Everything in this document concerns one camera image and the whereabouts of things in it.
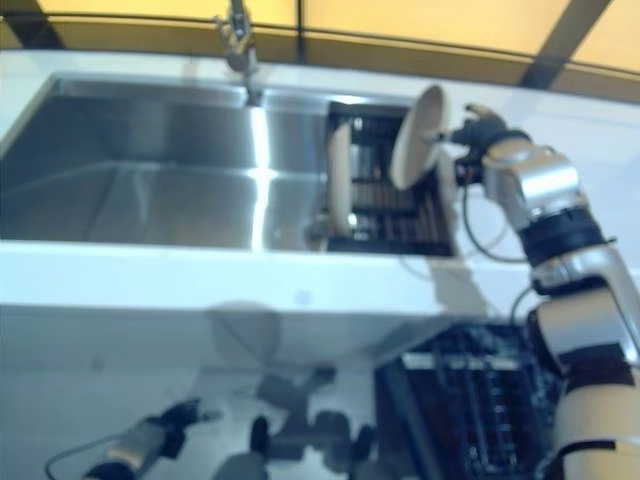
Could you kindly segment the right robot hand dark palm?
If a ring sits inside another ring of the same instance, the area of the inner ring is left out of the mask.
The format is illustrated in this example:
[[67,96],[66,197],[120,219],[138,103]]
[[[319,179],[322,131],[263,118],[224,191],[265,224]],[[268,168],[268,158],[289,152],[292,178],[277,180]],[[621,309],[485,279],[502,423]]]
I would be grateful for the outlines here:
[[468,148],[471,162],[479,162],[488,150],[506,140],[525,140],[531,137],[524,131],[510,128],[504,119],[489,107],[468,103],[464,110],[471,116],[457,128],[426,130],[421,133],[421,141],[426,145],[450,143]]

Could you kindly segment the left robot hand dark palm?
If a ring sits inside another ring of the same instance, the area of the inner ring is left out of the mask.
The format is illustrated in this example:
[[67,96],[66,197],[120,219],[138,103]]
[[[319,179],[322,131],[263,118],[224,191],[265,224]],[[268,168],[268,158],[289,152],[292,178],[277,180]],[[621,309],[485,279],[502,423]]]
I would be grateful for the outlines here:
[[189,398],[180,401],[158,417],[158,422],[167,432],[184,431],[194,425],[218,421],[223,414],[220,410],[202,405],[201,398]]

